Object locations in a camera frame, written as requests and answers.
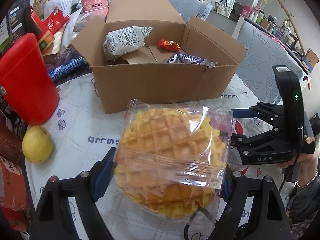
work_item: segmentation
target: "red plastic bin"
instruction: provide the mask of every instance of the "red plastic bin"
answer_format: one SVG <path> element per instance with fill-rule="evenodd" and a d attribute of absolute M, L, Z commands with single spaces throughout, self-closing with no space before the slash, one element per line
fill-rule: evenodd
<path fill-rule="evenodd" d="M 59 94 L 33 33 L 19 38 L 1 58 L 0 93 L 32 126 L 45 123 L 55 111 Z"/>

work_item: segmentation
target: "bracelet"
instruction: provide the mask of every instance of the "bracelet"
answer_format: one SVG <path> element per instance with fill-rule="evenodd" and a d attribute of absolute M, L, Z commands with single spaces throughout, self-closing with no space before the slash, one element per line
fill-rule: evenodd
<path fill-rule="evenodd" d="M 300 186 L 299 183 L 297 183 L 297 185 L 298 185 L 298 187 L 301 187 L 301 188 L 307 187 L 307 186 L 310 185 L 311 182 L 313 182 L 313 181 L 315 180 L 315 178 L 317 178 L 317 177 L 318 177 L 318 170 L 317 170 L 315 176 L 313 177 L 313 179 L 312 179 L 311 181 L 309 181 L 305 186 Z"/>

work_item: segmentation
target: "barcode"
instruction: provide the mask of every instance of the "barcode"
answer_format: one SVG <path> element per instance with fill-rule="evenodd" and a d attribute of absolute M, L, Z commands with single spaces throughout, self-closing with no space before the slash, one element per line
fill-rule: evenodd
<path fill-rule="evenodd" d="M 289 68 L 287 67 L 276 67 L 278 72 L 289 72 L 291 71 Z"/>
<path fill-rule="evenodd" d="M 0 85 L 0 95 L 5 96 L 7 94 L 7 90 L 3 86 Z"/>

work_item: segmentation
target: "lemon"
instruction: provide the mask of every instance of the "lemon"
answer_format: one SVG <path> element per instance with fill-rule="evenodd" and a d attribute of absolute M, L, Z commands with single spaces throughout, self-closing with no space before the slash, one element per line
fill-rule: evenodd
<path fill-rule="evenodd" d="M 22 140 L 22 152 L 31 163 L 44 163 L 51 155 L 53 141 L 48 131 L 40 125 L 31 127 Z"/>

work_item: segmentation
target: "orange candy wrapper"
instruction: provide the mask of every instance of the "orange candy wrapper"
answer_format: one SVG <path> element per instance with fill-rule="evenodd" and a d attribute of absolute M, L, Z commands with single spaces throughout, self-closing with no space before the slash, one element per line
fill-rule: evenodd
<path fill-rule="evenodd" d="M 181 49 L 178 43 L 169 40 L 159 40 L 157 46 L 161 49 L 172 52 L 176 52 Z"/>

